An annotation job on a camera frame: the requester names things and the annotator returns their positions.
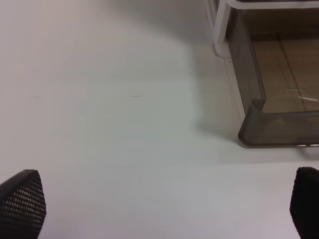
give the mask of black mesh object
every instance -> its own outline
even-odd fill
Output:
[[[36,239],[46,215],[40,175],[23,170],[0,185],[0,239]]]
[[[302,239],[319,239],[319,171],[297,170],[290,214]]]

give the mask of white metal frame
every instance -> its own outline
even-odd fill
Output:
[[[207,15],[212,30],[213,45],[217,55],[230,57],[225,34],[231,8],[236,9],[284,9],[284,8],[319,8],[318,1],[282,1],[282,2],[240,2],[220,0],[218,8],[214,0],[206,0]]]

